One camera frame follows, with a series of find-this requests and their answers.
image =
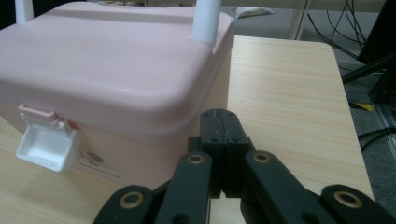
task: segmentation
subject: brass screw insert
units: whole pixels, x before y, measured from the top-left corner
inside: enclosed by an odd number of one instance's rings
[[[204,157],[200,155],[192,155],[187,158],[187,161],[192,164],[199,164],[204,162],[204,160],[205,160]]]
[[[356,195],[343,190],[336,191],[334,193],[334,198],[337,202],[350,208],[360,208],[363,206],[363,203]]]
[[[271,160],[271,157],[265,153],[254,154],[253,159],[257,162],[266,163]]]
[[[145,201],[145,196],[140,191],[131,191],[122,195],[120,206],[126,209],[136,208]]]

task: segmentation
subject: wooden table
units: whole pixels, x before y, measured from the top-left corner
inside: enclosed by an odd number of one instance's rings
[[[315,193],[344,184],[373,198],[329,46],[236,36],[229,110],[257,149]],[[120,185],[54,173],[15,157],[21,134],[0,119],[0,223],[92,223]],[[212,200],[212,223],[244,223],[238,200]]]

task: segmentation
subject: pink plastic box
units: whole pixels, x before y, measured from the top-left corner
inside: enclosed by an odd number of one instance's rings
[[[70,3],[0,31],[0,116],[17,156],[124,184],[168,180],[202,111],[227,106],[233,27],[191,41],[194,7]]]

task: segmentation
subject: white handle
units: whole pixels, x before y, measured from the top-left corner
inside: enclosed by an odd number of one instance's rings
[[[198,0],[192,24],[192,40],[213,46],[219,27],[221,0]]]
[[[15,0],[15,16],[17,24],[31,20],[34,17],[32,0]]]

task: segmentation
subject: box lid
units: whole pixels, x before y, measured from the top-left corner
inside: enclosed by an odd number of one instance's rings
[[[201,112],[231,52],[191,41],[193,7],[69,3],[0,32],[0,98],[141,141],[178,137]]]

